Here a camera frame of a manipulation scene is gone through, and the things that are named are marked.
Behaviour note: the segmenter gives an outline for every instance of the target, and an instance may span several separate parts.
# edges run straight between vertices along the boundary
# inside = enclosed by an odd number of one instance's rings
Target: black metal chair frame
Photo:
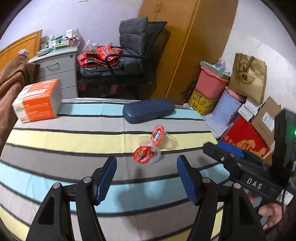
[[[165,25],[167,24],[167,22],[150,22],[150,23],[165,23],[163,25],[163,28],[165,27]],[[152,41],[152,43],[150,45],[147,46],[145,52],[150,52],[150,50],[152,49],[157,37],[159,36],[159,34],[161,33],[161,31],[163,30],[163,28],[158,32],[158,35],[155,36],[155,39]],[[148,59],[150,56],[149,54],[144,54],[142,56],[139,56],[139,55],[129,55],[129,54],[109,54],[106,56],[105,58],[105,63],[110,71],[110,74],[112,76],[112,78],[114,79],[114,82],[118,85],[118,81],[116,80],[116,75],[114,74],[113,72],[113,69],[112,67],[110,66],[110,63],[108,62],[108,58],[109,57],[127,57],[127,58],[138,58],[138,59],[142,59],[142,60],[145,60],[145,59]]]

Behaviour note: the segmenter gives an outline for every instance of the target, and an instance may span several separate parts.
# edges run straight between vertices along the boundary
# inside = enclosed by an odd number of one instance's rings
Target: bed
[[[170,116],[129,124],[125,100],[64,99],[58,117],[14,126],[0,159],[0,217],[19,240],[26,240],[34,216],[55,182],[77,183],[101,167],[108,156],[118,167],[106,199],[95,207],[106,240],[185,241],[198,207],[188,201],[176,169],[185,155],[193,167],[216,183],[226,183],[222,164],[203,154],[217,143],[198,112],[177,107]],[[162,150],[154,164],[139,164],[132,153],[138,138],[163,125],[178,140]],[[212,239],[217,240],[222,203],[218,203]],[[75,240],[81,240],[76,206],[71,203]]]

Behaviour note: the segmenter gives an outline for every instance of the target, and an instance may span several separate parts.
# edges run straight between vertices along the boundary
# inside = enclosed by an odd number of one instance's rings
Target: gray chair
[[[150,53],[152,47],[167,22],[149,22],[148,18],[135,18],[122,21],[119,26],[121,54],[109,54],[105,58],[108,70],[89,73],[80,68],[83,82],[88,86],[116,84],[118,86],[139,86],[150,82],[149,76],[156,71]],[[124,63],[120,69],[113,69],[107,58],[118,56]]]

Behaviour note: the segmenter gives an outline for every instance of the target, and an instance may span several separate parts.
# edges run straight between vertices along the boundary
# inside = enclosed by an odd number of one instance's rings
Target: yellow container
[[[219,99],[208,99],[196,88],[194,88],[193,93],[188,101],[188,105],[198,111],[200,115],[208,115],[213,112],[218,101]]]

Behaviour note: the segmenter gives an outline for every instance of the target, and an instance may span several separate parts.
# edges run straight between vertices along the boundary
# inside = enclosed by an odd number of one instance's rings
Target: blue gripper pad
[[[194,205],[197,205],[198,198],[196,195],[196,188],[194,182],[189,174],[188,168],[185,166],[184,161],[181,156],[177,158],[177,170],[179,176],[182,180],[184,189],[186,191],[189,201],[193,202]]]
[[[114,157],[110,162],[110,165],[108,166],[104,176],[102,177],[102,180],[98,185],[98,194],[96,197],[96,201],[101,202],[105,200],[107,196],[107,192],[113,180],[113,177],[115,175],[116,169],[117,169],[117,159]]]
[[[226,151],[229,151],[230,153],[235,155],[237,158],[244,158],[243,151],[241,149],[239,149],[238,147],[235,147],[229,143],[226,143],[224,141],[219,141],[218,147],[220,147]]]

